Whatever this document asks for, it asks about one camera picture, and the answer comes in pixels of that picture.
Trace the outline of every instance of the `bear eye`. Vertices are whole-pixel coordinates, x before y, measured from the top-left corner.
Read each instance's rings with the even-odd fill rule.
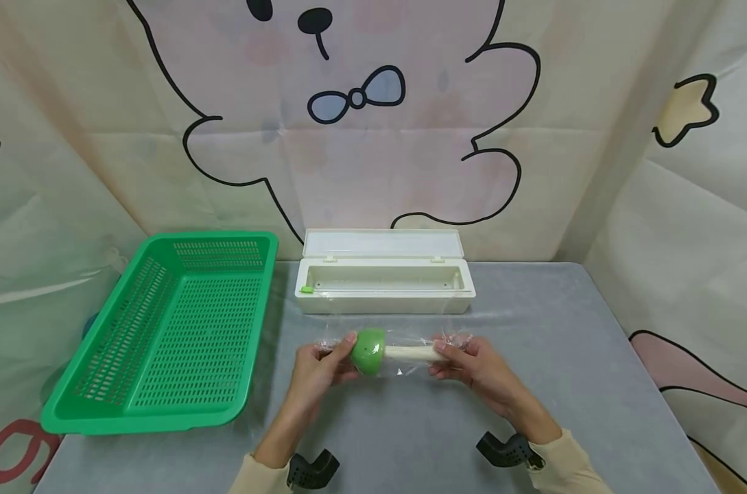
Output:
[[[272,18],[271,0],[247,0],[250,14],[260,22],[269,21]]]

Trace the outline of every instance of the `fabric backdrop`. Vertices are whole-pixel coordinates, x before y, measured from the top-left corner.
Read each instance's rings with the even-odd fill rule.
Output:
[[[747,0],[723,1],[585,266],[725,493],[747,493]]]
[[[0,0],[0,493],[146,235],[298,259],[309,227],[454,224],[467,259],[550,260],[674,6],[250,3]]]

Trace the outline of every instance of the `table surface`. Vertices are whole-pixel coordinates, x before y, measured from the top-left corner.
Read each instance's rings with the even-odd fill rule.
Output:
[[[305,316],[296,262],[278,263],[252,395],[224,427],[134,436],[68,436],[36,494],[225,494],[276,413],[301,344],[383,327],[429,338],[487,337],[590,454],[618,494],[717,494],[711,478],[585,270],[565,263],[472,263],[477,298],[463,316]],[[475,449],[513,433],[470,391],[425,369],[332,389],[299,452],[327,448],[340,469],[325,493],[533,493],[524,468]]]

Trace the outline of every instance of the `blue bow tie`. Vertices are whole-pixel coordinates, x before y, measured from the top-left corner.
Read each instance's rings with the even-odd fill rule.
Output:
[[[343,118],[348,108],[359,110],[366,104],[377,107],[394,107],[403,103],[406,81],[403,72],[393,64],[375,69],[361,88],[348,91],[322,91],[307,101],[307,113],[319,124],[334,124]]]

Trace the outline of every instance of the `sleeve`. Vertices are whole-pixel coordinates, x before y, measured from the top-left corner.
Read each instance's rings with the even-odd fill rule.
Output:
[[[228,494],[291,494],[294,491],[286,483],[287,479],[287,466],[271,469],[247,454]]]
[[[562,430],[558,440],[543,445],[530,443],[530,447],[545,462],[543,468],[528,468],[533,487],[541,493],[612,494],[571,432]]]

